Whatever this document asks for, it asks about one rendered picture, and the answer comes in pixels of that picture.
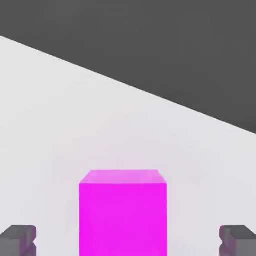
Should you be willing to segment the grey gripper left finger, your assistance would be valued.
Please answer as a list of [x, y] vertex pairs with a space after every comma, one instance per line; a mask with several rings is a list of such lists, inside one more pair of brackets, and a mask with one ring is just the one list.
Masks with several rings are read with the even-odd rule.
[[0, 256], [37, 256], [34, 225], [11, 225], [0, 234]]

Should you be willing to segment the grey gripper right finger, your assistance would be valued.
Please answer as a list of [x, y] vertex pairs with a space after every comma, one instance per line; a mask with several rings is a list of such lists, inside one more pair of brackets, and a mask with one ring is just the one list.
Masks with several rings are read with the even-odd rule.
[[219, 256], [256, 256], [256, 234], [245, 225], [222, 225]]

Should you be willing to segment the small magenta cube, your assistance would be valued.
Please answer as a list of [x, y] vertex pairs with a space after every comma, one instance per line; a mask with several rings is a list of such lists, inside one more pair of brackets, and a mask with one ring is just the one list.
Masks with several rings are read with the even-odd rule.
[[79, 183], [79, 256], [168, 256], [158, 170], [91, 170]]

